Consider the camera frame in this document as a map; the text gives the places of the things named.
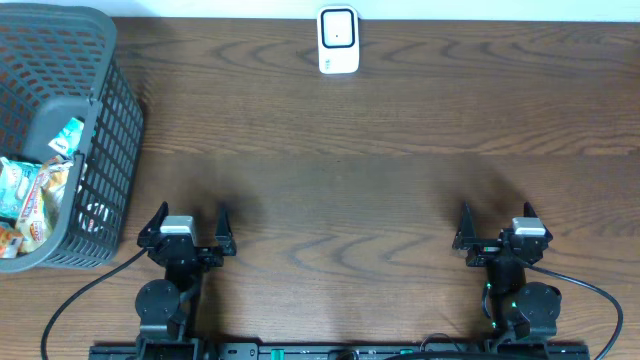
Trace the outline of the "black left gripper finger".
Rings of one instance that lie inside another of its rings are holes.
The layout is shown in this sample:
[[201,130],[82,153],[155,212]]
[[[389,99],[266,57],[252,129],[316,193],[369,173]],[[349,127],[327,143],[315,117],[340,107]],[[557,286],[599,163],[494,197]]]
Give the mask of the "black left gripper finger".
[[224,256],[236,255],[237,245],[230,226],[228,212],[225,208],[220,209],[214,237]]
[[154,247],[155,244],[161,238],[161,225],[165,218],[168,216],[169,208],[168,203],[164,201],[155,215],[149,220],[149,222],[139,232],[137,238],[137,245],[139,247]]

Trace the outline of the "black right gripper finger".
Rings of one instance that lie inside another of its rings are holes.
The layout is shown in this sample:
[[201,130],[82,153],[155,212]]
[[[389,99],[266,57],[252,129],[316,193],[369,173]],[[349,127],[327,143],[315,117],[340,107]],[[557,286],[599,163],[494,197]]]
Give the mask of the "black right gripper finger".
[[452,248],[455,250],[469,250],[475,242],[475,227],[469,204],[464,202],[461,207],[460,221],[454,237]]
[[544,250],[553,240],[553,235],[536,214],[530,202],[523,205],[522,219],[523,245],[528,249]]

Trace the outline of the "large yellow wipes pack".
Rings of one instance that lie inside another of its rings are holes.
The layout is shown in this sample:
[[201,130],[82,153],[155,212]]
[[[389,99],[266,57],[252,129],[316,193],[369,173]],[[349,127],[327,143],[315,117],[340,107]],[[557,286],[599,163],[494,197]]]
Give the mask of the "large yellow wipes pack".
[[23,236],[20,255],[34,252],[52,235],[72,166],[72,160],[58,155],[40,168],[16,221]]

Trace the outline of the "teal Kleenex tissue pack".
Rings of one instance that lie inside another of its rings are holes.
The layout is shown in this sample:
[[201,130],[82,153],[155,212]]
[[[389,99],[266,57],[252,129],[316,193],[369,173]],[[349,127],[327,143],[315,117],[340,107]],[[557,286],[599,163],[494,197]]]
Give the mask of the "teal Kleenex tissue pack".
[[78,150],[83,130],[84,122],[73,117],[54,136],[48,146],[60,156],[70,159]]

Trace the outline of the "orange Kleenex tissue pack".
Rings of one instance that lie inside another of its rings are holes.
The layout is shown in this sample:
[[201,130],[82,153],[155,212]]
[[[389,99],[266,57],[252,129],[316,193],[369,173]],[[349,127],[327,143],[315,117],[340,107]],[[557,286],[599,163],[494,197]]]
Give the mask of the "orange Kleenex tissue pack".
[[8,223],[0,223],[0,256],[2,259],[15,258],[23,240],[24,236],[20,231]]

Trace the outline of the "teal crinkled snack pack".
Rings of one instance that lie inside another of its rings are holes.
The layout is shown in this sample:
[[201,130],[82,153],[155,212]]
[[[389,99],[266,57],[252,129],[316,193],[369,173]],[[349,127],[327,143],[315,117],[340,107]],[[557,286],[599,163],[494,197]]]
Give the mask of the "teal crinkled snack pack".
[[41,164],[1,158],[1,217],[16,219]]

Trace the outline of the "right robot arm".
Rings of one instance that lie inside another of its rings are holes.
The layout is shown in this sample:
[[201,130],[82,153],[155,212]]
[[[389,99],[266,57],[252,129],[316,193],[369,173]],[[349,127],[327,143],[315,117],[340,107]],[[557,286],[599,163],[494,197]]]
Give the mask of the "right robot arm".
[[544,343],[557,334],[562,295],[554,286],[526,280],[525,269],[543,258],[552,234],[529,203],[495,238],[477,235],[470,207],[462,206],[452,248],[467,252],[468,267],[484,268],[487,283],[481,306],[494,334],[492,352],[517,344]]

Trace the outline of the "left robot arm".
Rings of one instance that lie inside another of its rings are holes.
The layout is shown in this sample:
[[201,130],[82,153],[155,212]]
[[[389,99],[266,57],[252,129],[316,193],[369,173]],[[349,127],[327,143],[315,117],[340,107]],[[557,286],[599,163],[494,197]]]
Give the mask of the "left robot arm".
[[171,216],[167,203],[140,231],[137,245],[165,270],[162,279],[145,284],[138,292],[135,309],[140,318],[136,355],[140,360],[216,359],[218,351],[208,341],[192,335],[200,302],[203,276],[234,256],[237,246],[228,212],[219,210],[215,246],[199,246],[194,218]]

